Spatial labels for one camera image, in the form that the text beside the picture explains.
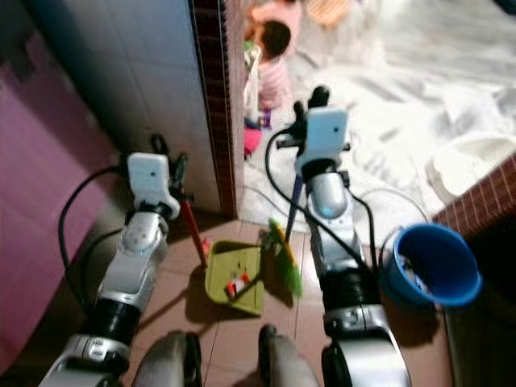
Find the blue bucket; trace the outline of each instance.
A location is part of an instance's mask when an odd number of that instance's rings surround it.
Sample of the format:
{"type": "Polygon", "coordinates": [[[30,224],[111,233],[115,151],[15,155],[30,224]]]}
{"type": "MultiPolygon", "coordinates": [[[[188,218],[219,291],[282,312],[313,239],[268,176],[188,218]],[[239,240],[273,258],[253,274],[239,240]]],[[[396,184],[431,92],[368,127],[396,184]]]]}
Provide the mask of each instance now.
{"type": "Polygon", "coordinates": [[[382,282],[395,299],[419,306],[463,306],[472,302],[482,287],[466,242],[435,223],[417,224],[398,235],[382,282]]]}

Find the robot leg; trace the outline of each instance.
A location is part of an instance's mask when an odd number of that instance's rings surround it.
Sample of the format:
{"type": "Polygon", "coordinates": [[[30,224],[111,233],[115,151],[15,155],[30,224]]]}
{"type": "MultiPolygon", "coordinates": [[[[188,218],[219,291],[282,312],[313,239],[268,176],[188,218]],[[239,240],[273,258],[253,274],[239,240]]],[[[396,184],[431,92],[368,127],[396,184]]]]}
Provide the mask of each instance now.
{"type": "Polygon", "coordinates": [[[314,371],[292,340],[267,325],[261,329],[259,341],[260,375],[265,386],[318,387],[314,371]]]}
{"type": "Polygon", "coordinates": [[[157,340],[138,367],[133,387],[202,386],[201,348],[196,335],[173,331],[157,340]]]}

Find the green broom bristles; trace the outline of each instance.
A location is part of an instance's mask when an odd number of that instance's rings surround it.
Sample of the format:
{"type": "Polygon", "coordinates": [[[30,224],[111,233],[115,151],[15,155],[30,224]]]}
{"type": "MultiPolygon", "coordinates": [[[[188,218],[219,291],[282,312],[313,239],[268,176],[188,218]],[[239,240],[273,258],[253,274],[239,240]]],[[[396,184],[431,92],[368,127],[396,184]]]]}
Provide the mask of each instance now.
{"type": "Polygon", "coordinates": [[[265,248],[273,249],[277,259],[277,269],[281,274],[287,289],[296,297],[303,295],[301,273],[298,264],[293,258],[289,243],[285,240],[285,234],[274,219],[268,221],[268,235],[265,240],[265,248]]]}

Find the pink striped shirt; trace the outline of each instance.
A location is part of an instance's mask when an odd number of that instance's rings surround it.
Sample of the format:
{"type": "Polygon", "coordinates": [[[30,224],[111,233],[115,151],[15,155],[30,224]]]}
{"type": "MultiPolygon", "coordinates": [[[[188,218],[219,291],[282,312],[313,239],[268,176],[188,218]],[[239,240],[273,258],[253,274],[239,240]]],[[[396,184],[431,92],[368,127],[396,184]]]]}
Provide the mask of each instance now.
{"type": "Polygon", "coordinates": [[[283,105],[290,92],[289,75],[282,57],[258,65],[260,107],[275,109],[283,105]]]}

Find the wire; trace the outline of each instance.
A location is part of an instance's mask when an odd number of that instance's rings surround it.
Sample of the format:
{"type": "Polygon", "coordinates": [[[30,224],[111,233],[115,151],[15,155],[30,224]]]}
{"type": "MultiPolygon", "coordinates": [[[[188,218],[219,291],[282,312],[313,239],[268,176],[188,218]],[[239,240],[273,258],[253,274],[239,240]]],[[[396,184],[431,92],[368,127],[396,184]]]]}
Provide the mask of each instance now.
{"type": "Polygon", "coordinates": [[[362,261],[362,257],[360,254],[355,252],[352,248],[350,248],[345,242],[343,242],[332,230],[330,230],[328,227],[326,227],[324,224],[319,222],[318,219],[316,219],[309,211],[305,210],[301,206],[299,206],[297,203],[292,201],[283,191],[281,191],[280,187],[276,184],[274,181],[273,175],[271,174],[270,167],[268,164],[268,159],[270,156],[271,147],[273,145],[274,140],[280,136],[280,135],[286,135],[289,134],[289,129],[283,129],[281,131],[278,131],[274,133],[274,135],[271,137],[271,139],[267,143],[267,148],[265,149],[265,172],[267,173],[267,178],[271,182],[271,185],[273,188],[280,194],[282,198],[284,198],[288,203],[290,203],[291,206],[293,206],[296,210],[301,211],[306,218],[308,218],[311,222],[317,224],[319,227],[321,227],[331,238],[337,242],[337,244],[343,248],[358,264],[359,268],[362,268],[366,271],[369,270],[368,266],[365,262],[362,261]]]}
{"type": "Polygon", "coordinates": [[[369,220],[369,248],[371,249],[371,262],[372,262],[372,273],[374,274],[375,278],[378,279],[378,264],[377,264],[377,247],[374,243],[374,219],[372,217],[372,211],[371,207],[369,207],[368,203],[364,202],[362,199],[358,198],[357,196],[353,195],[353,198],[358,201],[366,210],[368,213],[368,220],[369,220]]]}
{"type": "Polygon", "coordinates": [[[91,301],[89,299],[88,295],[88,266],[89,266],[89,259],[93,255],[94,250],[97,248],[97,246],[103,242],[104,240],[110,238],[111,236],[117,235],[120,233],[123,229],[117,228],[116,230],[107,232],[106,234],[100,235],[96,238],[86,249],[83,257],[82,257],[82,263],[81,263],[81,296],[82,299],[85,301],[85,304],[88,306],[88,309],[91,307],[91,301]]]}
{"type": "Polygon", "coordinates": [[[88,303],[86,300],[81,296],[81,293],[79,290],[76,289],[75,285],[73,284],[72,278],[70,276],[70,259],[68,256],[68,253],[66,251],[66,242],[65,242],[65,219],[66,215],[70,209],[70,206],[72,205],[73,201],[76,199],[78,194],[94,179],[97,177],[100,177],[101,175],[104,175],[106,173],[117,173],[119,171],[118,167],[110,166],[104,169],[101,169],[100,171],[97,171],[93,175],[89,176],[84,180],[76,189],[73,191],[72,196],[68,199],[66,204],[64,204],[63,210],[61,210],[61,213],[59,215],[59,223],[57,225],[57,236],[59,239],[59,249],[61,253],[61,259],[63,260],[64,265],[64,278],[68,282],[68,285],[70,287],[70,290],[72,290],[73,296],[77,299],[79,304],[81,304],[82,309],[85,313],[88,312],[88,303]]]}
{"type": "Polygon", "coordinates": [[[389,240],[393,237],[394,234],[396,234],[397,232],[399,232],[401,230],[403,230],[402,226],[396,226],[385,237],[384,243],[381,245],[381,248],[380,248],[380,253],[378,254],[378,267],[379,267],[379,270],[383,270],[384,269],[384,250],[385,250],[385,247],[387,246],[387,242],[389,242],[389,240]]]}
{"type": "MultiPolygon", "coordinates": [[[[265,193],[261,192],[259,189],[251,187],[249,185],[243,186],[245,189],[249,189],[252,192],[256,192],[257,194],[261,195],[272,207],[274,207],[280,214],[285,216],[286,218],[289,217],[288,214],[286,214],[275,202],[273,202],[265,193]]],[[[303,222],[302,220],[296,220],[296,223],[305,224],[306,222],[303,222]]]]}
{"type": "Polygon", "coordinates": [[[360,195],[360,197],[361,198],[365,198],[369,194],[374,194],[375,192],[381,192],[381,191],[397,195],[400,198],[404,198],[405,200],[407,200],[410,204],[412,204],[419,211],[421,216],[423,216],[423,218],[425,219],[425,222],[427,222],[427,223],[430,222],[430,219],[428,218],[428,215],[425,212],[425,210],[413,198],[411,198],[408,195],[405,195],[403,192],[397,191],[395,189],[392,189],[392,188],[382,188],[382,187],[380,187],[380,188],[373,188],[373,189],[370,189],[369,191],[365,191],[363,194],[360,195]]]}

